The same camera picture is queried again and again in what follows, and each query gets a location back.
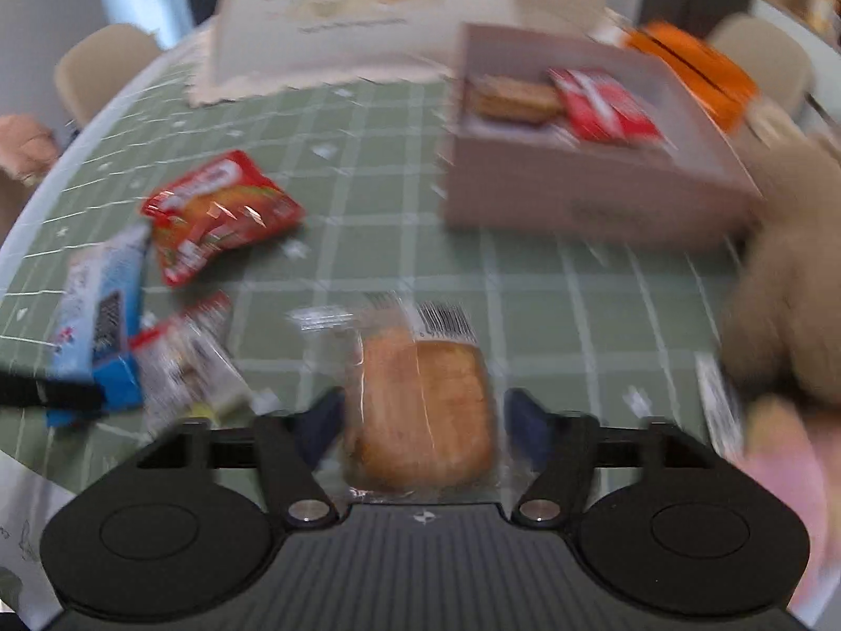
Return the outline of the blue snack packet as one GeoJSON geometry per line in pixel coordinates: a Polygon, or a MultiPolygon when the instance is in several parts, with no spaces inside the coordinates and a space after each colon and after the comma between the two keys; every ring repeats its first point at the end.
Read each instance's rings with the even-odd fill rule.
{"type": "Polygon", "coordinates": [[[54,323],[50,374],[102,390],[91,412],[50,409],[50,428],[68,428],[142,404],[131,340],[140,333],[141,281],[151,228],[136,223],[107,241],[77,249],[68,263],[54,323]]]}

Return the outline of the white yellow snack packet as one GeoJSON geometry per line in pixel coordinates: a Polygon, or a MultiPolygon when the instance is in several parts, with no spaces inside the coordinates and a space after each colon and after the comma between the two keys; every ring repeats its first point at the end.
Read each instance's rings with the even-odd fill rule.
{"type": "Polygon", "coordinates": [[[225,348],[231,312],[230,297],[215,292],[131,340],[148,436],[182,419],[221,422],[250,401],[251,388],[225,348]]]}

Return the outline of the clear bread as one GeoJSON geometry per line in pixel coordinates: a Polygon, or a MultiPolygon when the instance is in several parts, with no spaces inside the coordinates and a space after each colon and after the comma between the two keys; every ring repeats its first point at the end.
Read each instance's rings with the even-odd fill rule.
{"type": "Polygon", "coordinates": [[[453,500],[492,486],[496,404],[462,306],[371,293],[290,321],[328,339],[344,375],[342,460],[355,497],[453,500]]]}

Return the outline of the large red roast duck packet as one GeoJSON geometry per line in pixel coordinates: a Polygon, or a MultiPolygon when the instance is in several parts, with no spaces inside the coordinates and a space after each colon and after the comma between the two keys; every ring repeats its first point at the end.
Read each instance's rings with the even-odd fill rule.
{"type": "Polygon", "coordinates": [[[182,287],[221,253],[292,232],[304,207],[232,150],[156,189],[141,203],[162,279],[182,287]]]}

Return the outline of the red sachet with barcode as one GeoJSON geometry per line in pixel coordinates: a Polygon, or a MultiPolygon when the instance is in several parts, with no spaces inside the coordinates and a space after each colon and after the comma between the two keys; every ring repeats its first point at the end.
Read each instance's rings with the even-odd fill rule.
{"type": "Polygon", "coordinates": [[[623,84],[597,68],[551,68],[550,81],[576,140],[625,147],[663,148],[665,136],[623,84]]]}

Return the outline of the long biscuit pack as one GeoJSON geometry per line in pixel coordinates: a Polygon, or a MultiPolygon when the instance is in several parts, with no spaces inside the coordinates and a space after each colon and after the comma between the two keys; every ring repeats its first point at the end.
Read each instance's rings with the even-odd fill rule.
{"type": "Polygon", "coordinates": [[[555,87],[506,76],[472,78],[466,88],[466,106],[485,120],[529,126],[551,123],[566,111],[555,87]]]}

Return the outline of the green grid table mat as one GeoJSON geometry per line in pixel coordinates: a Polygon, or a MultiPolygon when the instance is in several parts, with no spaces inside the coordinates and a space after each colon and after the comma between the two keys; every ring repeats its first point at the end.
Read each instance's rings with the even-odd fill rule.
{"type": "Polygon", "coordinates": [[[231,298],[228,346],[248,383],[304,408],[332,383],[326,346],[290,322],[304,306],[369,293],[452,302],[472,322],[493,388],[630,426],[641,412],[704,429],[695,358],[740,261],[731,245],[665,253],[443,227],[436,164],[443,84],[356,83],[192,110],[186,69],[133,88],[43,182],[4,253],[2,359],[50,362],[68,259],[137,221],[154,188],[225,151],[246,152],[304,208],[300,231],[228,252],[181,289],[146,267],[158,319],[215,291],[231,298]]]}

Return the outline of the brown teddy bear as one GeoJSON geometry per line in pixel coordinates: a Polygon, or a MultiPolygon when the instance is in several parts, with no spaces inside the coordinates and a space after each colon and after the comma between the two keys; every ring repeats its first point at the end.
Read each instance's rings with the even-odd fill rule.
{"type": "Polygon", "coordinates": [[[743,272],[721,313],[720,362],[734,383],[794,379],[839,405],[839,125],[745,154],[763,195],[743,272]]]}

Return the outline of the pink cardboard box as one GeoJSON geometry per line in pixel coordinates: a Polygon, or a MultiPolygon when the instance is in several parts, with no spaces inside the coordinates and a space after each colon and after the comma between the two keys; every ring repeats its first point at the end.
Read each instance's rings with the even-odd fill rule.
{"type": "Polygon", "coordinates": [[[453,228],[560,233],[636,247],[714,247],[744,231],[763,197],[690,91],[657,58],[583,37],[469,24],[440,143],[440,215],[453,228]],[[477,114],[492,77],[547,86],[553,70],[603,72],[663,138],[654,145],[576,135],[569,116],[540,126],[477,114]]]}

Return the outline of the beige chair left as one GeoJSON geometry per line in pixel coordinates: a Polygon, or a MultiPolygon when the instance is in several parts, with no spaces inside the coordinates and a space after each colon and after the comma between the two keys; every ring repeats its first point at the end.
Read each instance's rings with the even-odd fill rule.
{"type": "Polygon", "coordinates": [[[61,104],[78,130],[162,54],[156,38],[128,23],[110,24],[70,48],[54,68],[61,104]]]}

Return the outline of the beige chair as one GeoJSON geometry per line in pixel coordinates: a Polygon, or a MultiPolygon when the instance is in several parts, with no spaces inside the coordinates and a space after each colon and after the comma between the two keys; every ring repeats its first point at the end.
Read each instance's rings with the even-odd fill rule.
{"type": "Polygon", "coordinates": [[[78,130],[162,54],[156,38],[128,23],[110,24],[70,48],[54,68],[61,104],[78,130]]]}
{"type": "Polygon", "coordinates": [[[814,67],[801,44],[784,30],[764,18],[739,13],[721,20],[705,42],[742,68],[761,96],[789,116],[797,116],[803,108],[814,67]]]}

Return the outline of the orange package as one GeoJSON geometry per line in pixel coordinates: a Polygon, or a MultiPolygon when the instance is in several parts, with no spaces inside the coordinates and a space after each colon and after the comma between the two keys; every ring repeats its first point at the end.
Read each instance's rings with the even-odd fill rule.
{"type": "Polygon", "coordinates": [[[660,58],[725,134],[758,97],[755,81],[731,58],[673,24],[653,22],[626,34],[621,48],[660,58]]]}

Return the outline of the white mesh food cover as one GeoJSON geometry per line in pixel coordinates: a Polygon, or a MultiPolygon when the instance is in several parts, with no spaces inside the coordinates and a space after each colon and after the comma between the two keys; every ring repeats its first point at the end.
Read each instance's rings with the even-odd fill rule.
{"type": "Polygon", "coordinates": [[[218,0],[187,86],[191,106],[319,84],[445,74],[463,24],[590,32],[606,0],[218,0]]]}

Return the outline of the beige chair right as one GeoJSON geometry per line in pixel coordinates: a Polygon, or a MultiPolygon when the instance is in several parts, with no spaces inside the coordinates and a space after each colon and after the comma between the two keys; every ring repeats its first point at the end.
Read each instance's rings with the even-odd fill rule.
{"type": "Polygon", "coordinates": [[[801,44],[784,30],[764,18],[739,13],[721,20],[705,42],[742,68],[761,96],[789,116],[797,116],[803,108],[814,67],[801,44]]]}

